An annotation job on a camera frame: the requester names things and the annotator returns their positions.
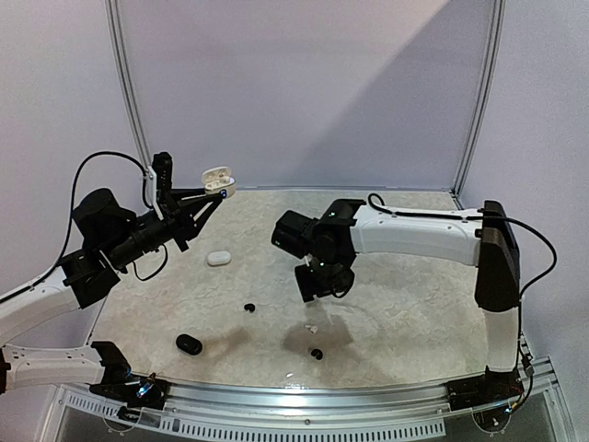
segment white wall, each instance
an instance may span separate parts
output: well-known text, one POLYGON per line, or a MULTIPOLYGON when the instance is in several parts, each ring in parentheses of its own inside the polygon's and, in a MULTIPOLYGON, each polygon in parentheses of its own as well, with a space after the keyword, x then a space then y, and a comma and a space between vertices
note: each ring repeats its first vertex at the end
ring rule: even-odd
POLYGON ((181 185, 450 188, 493 0, 125 0, 152 151, 181 185))
MULTIPOLYGON (((1 294, 55 260, 82 159, 101 149, 135 150, 102 1, 0 2, 0 58, 1 294)), ((78 195, 102 186, 121 204, 140 207, 136 166, 92 160, 78 195)), ((75 232, 70 250, 79 246, 75 232)), ((16 341, 79 345, 95 314, 89 308, 63 315, 16 341)), ((50 393, 40 387, 0 396, 0 440, 33 440, 50 393)))
MULTIPOLYGON (((558 269, 525 299, 536 355, 550 355, 581 440, 589 440, 589 3, 507 2, 491 98, 463 195, 498 199, 537 227, 558 269)), ((517 232, 523 279, 549 253, 517 232)))

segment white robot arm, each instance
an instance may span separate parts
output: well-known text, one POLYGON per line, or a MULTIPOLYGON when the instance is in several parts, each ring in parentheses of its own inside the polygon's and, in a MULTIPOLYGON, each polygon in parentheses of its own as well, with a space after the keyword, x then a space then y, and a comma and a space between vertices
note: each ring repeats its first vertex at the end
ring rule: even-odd
POLYGON ((84 237, 82 249, 0 297, 0 394, 30 385, 76 382, 132 407, 163 407, 166 381, 133 376, 114 343, 37 349, 8 342, 46 320, 100 301, 120 281, 118 272, 126 273, 128 264, 171 239, 185 251, 219 204, 235 193, 229 168, 206 171, 201 189, 172 189, 171 174, 171 156, 155 155, 145 173, 154 184, 151 208, 141 216, 119 207, 109 189, 90 193, 72 213, 84 237))
POLYGON ((272 244, 305 260, 294 269, 303 300, 345 296, 360 253, 405 253, 476 266, 475 300, 485 316, 489 349, 485 379, 471 391, 448 389, 461 396, 464 406, 512 397, 521 390, 516 368, 519 249, 501 205, 415 210, 386 207, 382 199, 376 205, 373 197, 380 199, 372 194, 368 202, 336 200, 320 219, 288 211, 276 223, 272 244))
MULTIPOLYGON (((363 205, 350 227, 358 253, 393 252, 479 265, 481 213, 477 209, 432 211, 383 207, 394 214, 363 205)), ((510 373, 517 363, 518 309, 482 309, 487 327, 490 371, 510 373)))

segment small white object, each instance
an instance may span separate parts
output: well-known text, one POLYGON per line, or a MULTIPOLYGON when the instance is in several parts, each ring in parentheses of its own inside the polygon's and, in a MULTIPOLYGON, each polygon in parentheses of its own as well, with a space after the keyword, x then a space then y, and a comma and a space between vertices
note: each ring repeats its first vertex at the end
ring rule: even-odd
POLYGON ((212 253, 209 253, 209 256, 206 257, 206 262, 211 267, 229 264, 231 262, 231 253, 224 250, 214 251, 212 253))
POLYGON ((221 193, 230 198, 236 192, 236 181, 231 177, 231 168, 208 169, 202 174, 202 184, 207 195, 221 193))

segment marble table surface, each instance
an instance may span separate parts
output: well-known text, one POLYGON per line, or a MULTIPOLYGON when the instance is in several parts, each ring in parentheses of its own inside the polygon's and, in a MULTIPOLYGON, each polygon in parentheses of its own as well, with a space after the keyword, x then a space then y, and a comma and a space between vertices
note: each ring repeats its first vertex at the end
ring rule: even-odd
MULTIPOLYGON (((168 243, 169 262, 159 276, 145 283, 133 272, 121 276, 91 340, 115 342, 135 373, 228 385, 376 387, 482 371, 487 344, 474 268, 360 255, 347 297, 302 302, 294 273, 300 261, 270 243, 275 222, 287 209, 319 217, 334 199, 367 194, 238 191, 188 251, 168 243), (209 267, 206 256, 216 250, 230 251, 233 260, 209 267), (255 304, 254 313, 244 310, 247 303, 255 304), (202 341, 200 355, 177 349, 181 333, 202 341), (314 348, 322 360, 310 355, 314 348)), ((387 205, 455 209, 443 192, 381 194, 387 205)), ((139 274, 154 271, 162 255, 138 260, 139 274)))

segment metal frame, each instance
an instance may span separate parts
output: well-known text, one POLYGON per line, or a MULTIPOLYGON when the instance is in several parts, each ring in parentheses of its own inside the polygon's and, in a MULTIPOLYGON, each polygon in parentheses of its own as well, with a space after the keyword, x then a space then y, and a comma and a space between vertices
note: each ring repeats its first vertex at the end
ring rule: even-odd
POLYGON ((151 152, 145 138, 144 128, 139 117, 139 109, 133 88, 133 81, 129 71, 129 62, 125 50, 124 38, 121 24, 121 10, 119 0, 106 0, 107 17, 109 19, 110 39, 114 51, 114 60, 119 72, 122 97, 127 109, 131 132, 137 148, 139 158, 145 168, 151 164, 151 152))
MULTIPOLYGON (((141 122, 137 100, 133 88, 133 81, 130 74, 127 52, 125 50, 124 36, 121 23, 121 8, 119 0, 105 0, 107 7, 107 16, 109 19, 110 37, 114 58, 119 72, 121 81, 121 91, 129 117, 129 124, 133 133, 133 139, 137 147, 139 158, 145 167, 150 164, 152 156, 141 122)), ((505 0, 494 0, 493 13, 489 26, 487 38, 487 51, 483 62, 483 69, 480 76, 479 88, 477 91, 477 104, 475 112, 468 130, 468 140, 465 146, 462 158, 458 165, 455 178, 450 186, 450 193, 457 199, 464 189, 472 156, 479 138, 480 127, 484 117, 485 108, 489 100, 491 80, 495 68, 497 53, 499 51, 499 42, 501 38, 502 18, 505 9, 505 0)))
POLYGON ((472 123, 470 124, 470 130, 468 132, 468 140, 465 146, 464 154, 460 161, 460 165, 458 166, 458 171, 456 172, 456 177, 454 178, 452 185, 451 193, 457 199, 460 198, 467 181, 468 170, 470 169, 470 163, 472 162, 475 147, 477 145, 477 141, 479 140, 480 128, 485 115, 487 102, 489 101, 491 81, 493 72, 495 70, 497 53, 499 51, 499 43, 501 39, 504 11, 505 0, 495 0, 491 25, 489 27, 489 37, 487 39, 487 53, 483 63, 483 71, 480 77, 477 105, 475 107, 472 123))
MULTIPOLYGON (((543 395, 559 441, 574 441, 560 387, 547 358, 535 361, 533 395, 543 395)), ((40 440, 54 441, 65 407, 103 416, 119 425, 121 406, 87 391, 61 386, 55 393, 40 440)), ((475 411, 490 408, 478 407, 475 411)), ((178 382, 163 412, 143 410, 146 430, 208 441, 378 442, 423 440, 445 433, 450 411, 445 381, 346 390, 268 389, 178 382)))

